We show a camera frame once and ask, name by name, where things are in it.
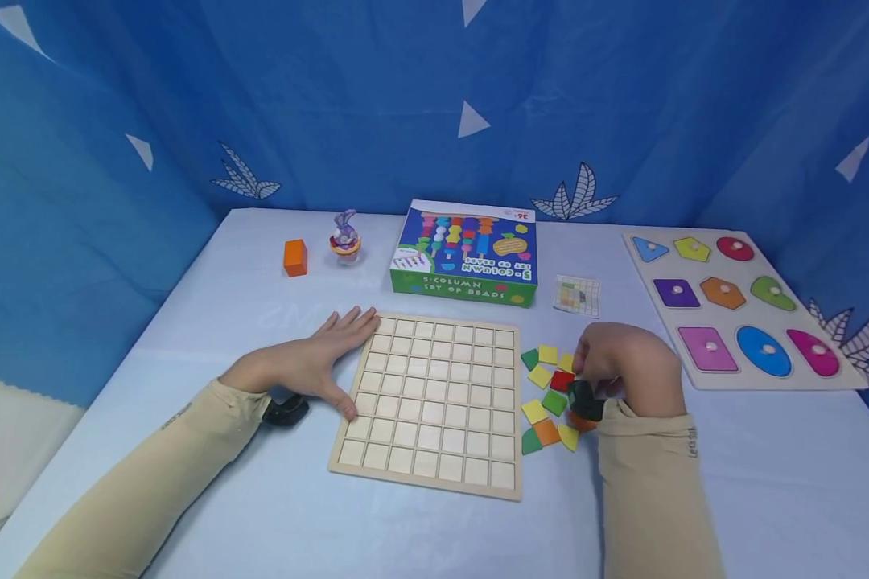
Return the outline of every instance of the beige sleeve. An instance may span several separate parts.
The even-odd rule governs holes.
[[[599,422],[606,579],[721,579],[692,416],[640,418],[621,400]]]
[[[269,402],[210,382],[64,513],[16,579],[140,577],[177,519],[251,440]]]

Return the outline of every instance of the purple parallelogram puzzle piece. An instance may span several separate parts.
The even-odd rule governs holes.
[[[701,307],[692,286],[686,280],[653,280],[653,285],[667,307]]]

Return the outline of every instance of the purple bunny figurine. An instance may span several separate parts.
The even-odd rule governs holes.
[[[338,246],[338,249],[348,250],[357,243],[357,231],[348,224],[348,220],[356,214],[355,209],[348,209],[344,213],[336,215],[335,224],[338,227],[332,234],[332,242]]]

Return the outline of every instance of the yellow square tile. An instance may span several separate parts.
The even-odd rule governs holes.
[[[557,363],[557,348],[552,346],[538,346],[537,347],[537,361],[542,364],[556,364]]]
[[[560,361],[557,362],[557,368],[561,368],[564,372],[573,373],[573,354],[563,354]]]
[[[571,428],[564,425],[563,422],[558,423],[557,433],[560,434],[560,441],[570,452],[576,451],[576,445],[579,444],[579,431],[576,428]]]
[[[525,413],[525,418],[527,418],[532,425],[536,425],[539,421],[548,418],[548,413],[546,413],[544,407],[541,406],[541,401],[539,400],[532,400],[527,404],[522,404],[521,411]]]
[[[548,368],[544,368],[540,364],[534,366],[534,369],[531,372],[528,372],[528,380],[537,384],[537,387],[540,389],[548,388],[551,378],[553,378],[553,372],[548,370]]]

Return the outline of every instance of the blue backdrop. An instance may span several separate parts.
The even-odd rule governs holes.
[[[747,230],[869,378],[869,0],[0,0],[0,379],[90,402],[233,207],[414,196]]]

